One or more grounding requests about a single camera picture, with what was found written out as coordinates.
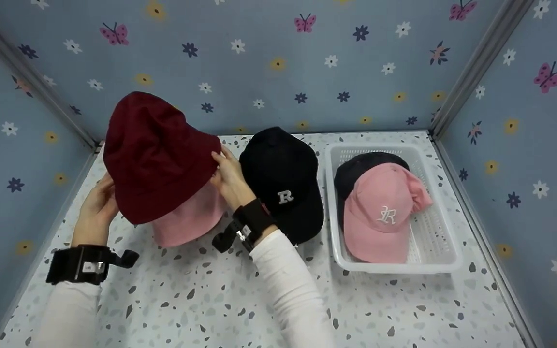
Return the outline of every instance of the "human hand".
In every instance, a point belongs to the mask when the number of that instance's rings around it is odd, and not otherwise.
[[[79,244],[106,246],[109,238],[109,226],[118,212],[113,179],[109,173],[106,173],[89,191],[86,200],[81,205],[71,247]]]

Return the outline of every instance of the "white embroidered logo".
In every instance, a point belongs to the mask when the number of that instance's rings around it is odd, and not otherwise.
[[[396,214],[395,209],[388,210],[388,207],[384,205],[384,210],[380,212],[382,214],[382,218],[379,218],[377,221],[381,221],[383,223],[388,223],[388,219],[391,220],[391,224],[394,225],[394,217]]]
[[[285,204],[287,202],[293,201],[292,192],[291,191],[283,191],[278,193],[278,197],[280,198],[279,204]]]

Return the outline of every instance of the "plastic basket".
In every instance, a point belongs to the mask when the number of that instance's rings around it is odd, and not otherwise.
[[[374,151],[389,152],[402,157],[410,166],[410,171],[420,178],[433,200],[431,207],[411,215],[409,253],[407,262],[404,264],[369,263],[354,259],[345,247],[343,231],[338,226],[334,174],[340,165],[352,157]],[[424,154],[416,146],[404,143],[328,145],[325,151],[325,178],[332,251],[336,262],[343,269],[367,273],[433,274],[450,273],[461,266],[462,256],[454,235],[453,225],[442,205],[442,196],[435,187],[434,176],[427,169]]]

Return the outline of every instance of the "wall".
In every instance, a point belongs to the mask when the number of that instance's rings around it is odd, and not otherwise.
[[[0,61],[0,322],[90,154]]]
[[[557,348],[557,74],[541,88],[544,63],[557,73],[557,1],[522,19],[442,143],[544,346]]]
[[[216,134],[424,129],[502,4],[467,1],[0,0],[0,31],[99,139],[132,90]]]

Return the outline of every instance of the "pink butterfly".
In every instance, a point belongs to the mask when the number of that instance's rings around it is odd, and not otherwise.
[[[451,17],[449,17],[448,20],[460,20],[463,22],[466,19],[466,15],[476,7],[476,4],[478,3],[469,0],[464,5],[464,2],[459,0],[458,4],[453,4],[451,6]]]
[[[557,72],[551,72],[555,66],[556,62],[553,62],[551,67],[544,62],[539,69],[539,75],[534,78],[534,83],[541,87],[541,93],[548,93],[549,88],[557,86]]]
[[[304,18],[301,13],[300,18],[294,18],[293,22],[296,24],[296,31],[298,33],[301,33],[303,31],[310,33],[311,31],[313,31],[312,26],[313,24],[315,24],[316,20],[316,15],[309,14],[306,18]]]
[[[128,36],[128,29],[123,24],[117,25],[117,22],[113,25],[113,29],[109,28],[106,24],[102,23],[105,28],[100,28],[100,33],[102,36],[109,39],[109,44],[115,46],[116,44],[123,44],[128,46],[128,40],[126,40],[126,36]]]

